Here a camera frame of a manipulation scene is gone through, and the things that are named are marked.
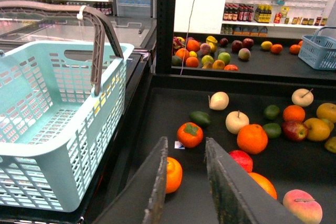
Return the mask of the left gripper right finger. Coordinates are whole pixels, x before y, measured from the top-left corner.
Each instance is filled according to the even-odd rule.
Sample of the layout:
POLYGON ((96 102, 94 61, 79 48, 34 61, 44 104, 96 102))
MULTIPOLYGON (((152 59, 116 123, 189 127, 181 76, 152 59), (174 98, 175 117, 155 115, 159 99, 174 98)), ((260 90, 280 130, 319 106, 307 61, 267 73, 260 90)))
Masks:
POLYGON ((205 159, 219 223, 302 223, 211 137, 206 138, 205 159))

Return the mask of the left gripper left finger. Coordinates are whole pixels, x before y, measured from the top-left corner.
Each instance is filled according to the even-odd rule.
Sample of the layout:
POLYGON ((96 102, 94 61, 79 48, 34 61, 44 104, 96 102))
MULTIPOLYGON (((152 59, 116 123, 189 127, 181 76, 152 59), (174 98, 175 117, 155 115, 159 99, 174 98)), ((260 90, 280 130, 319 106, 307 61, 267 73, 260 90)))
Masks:
POLYGON ((167 156, 168 139, 163 136, 94 223, 160 223, 166 194, 167 156))

